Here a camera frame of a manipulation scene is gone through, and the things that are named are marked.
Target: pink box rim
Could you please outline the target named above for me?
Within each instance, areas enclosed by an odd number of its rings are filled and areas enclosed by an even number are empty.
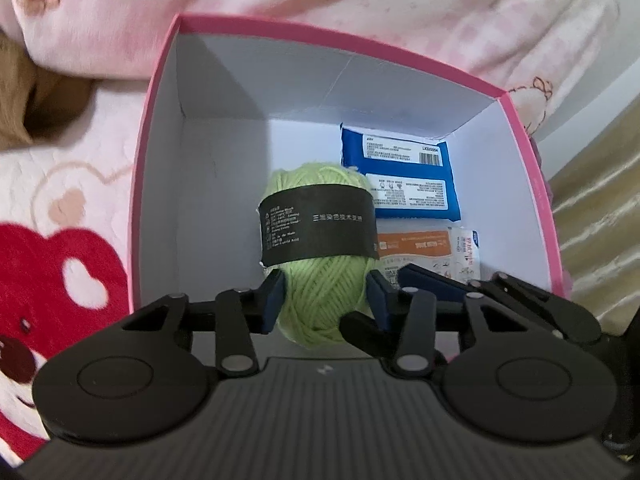
[[[431,73],[461,86],[480,92],[500,102],[511,125],[516,144],[522,156],[529,183],[536,203],[546,257],[549,264],[552,292],[564,296],[562,282],[562,264],[556,226],[551,205],[546,195],[545,181],[533,152],[529,137],[520,122],[518,113],[509,93],[463,70],[421,56],[402,48],[380,43],[344,32],[305,25],[303,23],[280,22],[248,16],[222,16],[212,14],[177,14],[164,39],[164,45],[146,92],[136,160],[132,177],[132,193],[129,208],[129,309],[138,307],[140,300],[138,275],[138,243],[140,233],[140,206],[142,204],[142,179],[145,167],[146,146],[151,128],[152,109],[156,102],[158,87],[167,55],[171,48],[171,39],[175,34],[228,34],[233,36],[256,36],[272,40],[295,41],[336,48],[354,54],[375,57],[380,60],[404,65],[422,72]]]

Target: red bear print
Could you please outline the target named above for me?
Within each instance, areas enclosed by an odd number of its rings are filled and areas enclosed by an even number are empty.
[[[45,238],[0,224],[0,247],[0,454],[17,465],[47,439],[31,396],[36,372],[129,313],[127,277],[113,248],[86,229]],[[103,303],[77,303],[65,274],[69,262],[101,283]]]

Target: pink box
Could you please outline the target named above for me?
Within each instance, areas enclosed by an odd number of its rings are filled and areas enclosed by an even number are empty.
[[[177,16],[140,130],[130,222],[132,308],[263,278],[256,208],[276,168],[340,161],[340,127],[445,139],[484,277],[561,293],[544,181],[507,92],[427,57],[341,32]]]

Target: barcode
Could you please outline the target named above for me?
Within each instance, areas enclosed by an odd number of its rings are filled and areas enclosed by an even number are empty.
[[[433,153],[420,152],[420,164],[431,164],[432,166],[442,166],[440,156]]]

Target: blue package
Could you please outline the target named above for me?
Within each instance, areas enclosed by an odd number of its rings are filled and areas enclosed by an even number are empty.
[[[377,218],[460,220],[446,142],[427,144],[342,129],[342,165],[371,182]]]

